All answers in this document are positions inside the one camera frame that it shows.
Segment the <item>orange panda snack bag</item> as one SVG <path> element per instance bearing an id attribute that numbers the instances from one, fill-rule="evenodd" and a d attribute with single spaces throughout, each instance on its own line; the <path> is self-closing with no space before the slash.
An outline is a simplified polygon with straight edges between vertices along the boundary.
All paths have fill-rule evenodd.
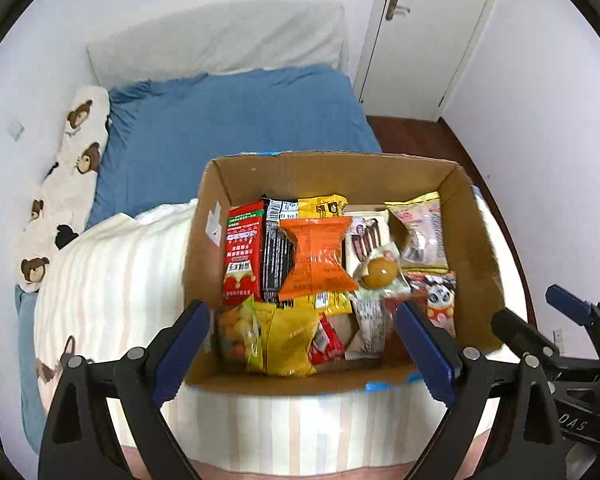
<path id="1" fill-rule="evenodd" d="M 405 277 L 413 290 L 423 289 L 426 292 L 426 315 L 429 321 L 455 337 L 455 273 L 411 271 L 407 272 Z"/>

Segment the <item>silver white snack bag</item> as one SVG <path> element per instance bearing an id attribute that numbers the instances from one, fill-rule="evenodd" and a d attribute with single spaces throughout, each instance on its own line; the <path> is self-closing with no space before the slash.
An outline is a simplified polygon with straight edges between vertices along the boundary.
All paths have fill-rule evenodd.
<path id="1" fill-rule="evenodd" d="M 388 313 L 380 297 L 353 298 L 352 307 L 358 331 L 344 352 L 347 361 L 377 360 L 385 351 Z"/>

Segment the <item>pale yellow egg cake bag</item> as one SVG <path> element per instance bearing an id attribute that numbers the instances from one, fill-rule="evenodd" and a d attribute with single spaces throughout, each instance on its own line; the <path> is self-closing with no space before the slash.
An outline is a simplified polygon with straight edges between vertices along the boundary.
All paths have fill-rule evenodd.
<path id="1" fill-rule="evenodd" d="M 400 249 L 402 268 L 448 270 L 439 193 L 429 192 L 385 205 L 406 229 L 406 241 Z"/>

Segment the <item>orange jelly cup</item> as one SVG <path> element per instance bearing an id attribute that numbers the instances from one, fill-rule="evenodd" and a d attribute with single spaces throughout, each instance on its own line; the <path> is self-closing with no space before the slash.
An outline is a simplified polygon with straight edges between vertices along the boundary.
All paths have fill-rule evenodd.
<path id="1" fill-rule="evenodd" d="M 401 270 L 400 252 L 393 242 L 374 248 L 356 268 L 354 279 L 358 283 L 354 292 L 358 299 L 399 297 L 413 291 Z"/>

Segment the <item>red triangular snack packet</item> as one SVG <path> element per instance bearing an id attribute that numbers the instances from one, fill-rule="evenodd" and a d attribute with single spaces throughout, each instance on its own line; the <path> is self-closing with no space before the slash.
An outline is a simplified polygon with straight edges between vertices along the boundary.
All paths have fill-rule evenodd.
<path id="1" fill-rule="evenodd" d="M 324 314 L 318 321 L 308 356 L 313 366 L 338 362 L 344 358 L 343 344 L 335 327 Z"/>

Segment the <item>white Franzzi cookie pack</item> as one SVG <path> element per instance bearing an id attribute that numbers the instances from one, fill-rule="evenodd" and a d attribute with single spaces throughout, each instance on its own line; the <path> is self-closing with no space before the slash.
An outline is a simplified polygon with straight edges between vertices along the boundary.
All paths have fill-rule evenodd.
<path id="1" fill-rule="evenodd" d="M 351 218 L 344 237 L 344 264 L 347 272 L 354 276 L 358 266 L 374 249 L 390 242 L 389 211 L 354 210 L 343 215 Z"/>

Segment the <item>colourful candy balls bag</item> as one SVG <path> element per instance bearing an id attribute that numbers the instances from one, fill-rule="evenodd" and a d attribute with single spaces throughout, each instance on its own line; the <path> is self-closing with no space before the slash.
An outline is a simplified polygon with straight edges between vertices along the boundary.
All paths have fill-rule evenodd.
<path id="1" fill-rule="evenodd" d="M 224 360 L 247 373 L 263 373 L 261 325 L 253 296 L 221 311 L 216 322 Z"/>

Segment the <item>small orange snack packet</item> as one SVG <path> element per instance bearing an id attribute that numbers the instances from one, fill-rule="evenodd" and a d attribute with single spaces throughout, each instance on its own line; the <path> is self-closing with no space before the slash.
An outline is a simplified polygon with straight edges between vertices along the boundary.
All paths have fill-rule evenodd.
<path id="1" fill-rule="evenodd" d="M 294 265 L 279 289 L 280 300 L 358 289 L 358 283 L 341 263 L 342 242 L 351 221 L 350 217 L 342 216 L 279 222 L 294 244 Z"/>

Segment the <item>yellow foil snack bag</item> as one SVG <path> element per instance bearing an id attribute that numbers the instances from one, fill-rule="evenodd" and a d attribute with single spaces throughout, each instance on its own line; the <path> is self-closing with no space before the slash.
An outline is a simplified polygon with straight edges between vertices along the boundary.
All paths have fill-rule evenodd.
<path id="1" fill-rule="evenodd" d="M 276 377 L 308 377 L 316 373 L 309 353 L 320 315 L 310 309 L 283 309 L 256 302 L 264 372 Z"/>

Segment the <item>black striped snack bar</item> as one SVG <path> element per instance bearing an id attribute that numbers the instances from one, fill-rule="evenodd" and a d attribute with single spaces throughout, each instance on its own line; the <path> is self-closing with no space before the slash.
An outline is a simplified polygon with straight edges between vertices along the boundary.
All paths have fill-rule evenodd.
<path id="1" fill-rule="evenodd" d="M 261 263 L 261 297 L 279 308 L 292 306 L 292 301 L 279 299 L 279 291 L 294 266 L 294 243 L 279 227 L 282 220 L 298 219 L 299 204 L 288 200 L 263 200 L 263 238 Z"/>

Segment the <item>red rectangular snack pack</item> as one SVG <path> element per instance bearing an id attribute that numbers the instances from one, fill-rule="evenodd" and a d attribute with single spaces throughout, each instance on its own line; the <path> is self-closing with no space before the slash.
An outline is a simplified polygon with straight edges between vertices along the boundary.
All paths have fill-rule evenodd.
<path id="1" fill-rule="evenodd" d="M 224 306 L 238 306 L 248 297 L 261 299 L 262 200 L 230 211 L 227 218 L 222 297 Z"/>

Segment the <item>cardboard milk box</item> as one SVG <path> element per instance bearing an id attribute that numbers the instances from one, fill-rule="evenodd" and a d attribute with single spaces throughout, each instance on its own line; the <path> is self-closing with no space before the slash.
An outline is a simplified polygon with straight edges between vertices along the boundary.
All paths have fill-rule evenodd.
<path id="1" fill-rule="evenodd" d="M 464 169 L 446 160 L 294 152 L 213 159 L 202 175 L 184 271 L 185 298 L 212 311 L 189 385 L 258 396 L 340 392 L 403 382 L 402 351 L 370 364 L 314 366 L 323 323 L 310 297 L 353 299 L 363 338 L 385 343 L 366 306 L 401 297 L 400 277 L 447 266 L 456 289 L 426 320 L 462 347 L 500 348 L 492 316 L 500 272 Z"/>

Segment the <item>striped pink blanket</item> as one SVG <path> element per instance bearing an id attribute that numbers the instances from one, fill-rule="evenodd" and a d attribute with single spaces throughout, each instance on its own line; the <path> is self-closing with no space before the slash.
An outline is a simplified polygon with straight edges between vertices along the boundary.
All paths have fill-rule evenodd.
<path id="1" fill-rule="evenodd" d="M 62 248 L 34 310 L 43 403 L 65 348 L 97 362 L 145 347 L 184 307 L 194 203 L 102 222 Z M 163 416 L 186 456 L 238 474 L 305 476 L 416 460 L 444 414 L 419 380 L 374 392 L 242 396 L 183 386 Z"/>

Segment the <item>bear print pillow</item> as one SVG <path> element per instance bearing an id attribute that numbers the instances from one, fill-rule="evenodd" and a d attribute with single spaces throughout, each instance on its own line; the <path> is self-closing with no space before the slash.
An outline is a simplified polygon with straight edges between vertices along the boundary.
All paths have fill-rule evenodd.
<path id="1" fill-rule="evenodd" d="M 61 248 L 85 230 L 108 143 L 109 114 L 105 88 L 79 88 L 55 161 L 33 193 L 29 222 L 15 240 L 15 276 L 25 292 L 40 289 Z"/>

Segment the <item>white door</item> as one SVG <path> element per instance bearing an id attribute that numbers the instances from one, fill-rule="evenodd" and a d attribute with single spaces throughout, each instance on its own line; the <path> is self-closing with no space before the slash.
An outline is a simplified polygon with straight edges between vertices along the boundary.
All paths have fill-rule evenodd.
<path id="1" fill-rule="evenodd" d="M 388 1 L 374 1 L 356 92 L 368 116 L 433 122 L 494 0 L 399 0 L 412 12 L 386 21 Z"/>

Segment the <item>grey padded headboard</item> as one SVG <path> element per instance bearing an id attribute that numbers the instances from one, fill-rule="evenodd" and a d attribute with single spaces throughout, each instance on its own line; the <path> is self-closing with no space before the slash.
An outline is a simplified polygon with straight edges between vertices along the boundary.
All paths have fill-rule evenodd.
<path id="1" fill-rule="evenodd" d="M 86 46 L 98 83 L 348 64 L 339 0 L 219 0 L 135 24 Z"/>

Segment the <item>white wall socket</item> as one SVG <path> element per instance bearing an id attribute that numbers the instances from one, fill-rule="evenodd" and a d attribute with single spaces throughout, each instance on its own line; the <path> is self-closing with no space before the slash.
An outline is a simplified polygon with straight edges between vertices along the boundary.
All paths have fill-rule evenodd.
<path id="1" fill-rule="evenodd" d="M 9 136 L 15 142 L 18 142 L 23 134 L 24 125 L 17 119 L 12 120 L 7 128 Z"/>

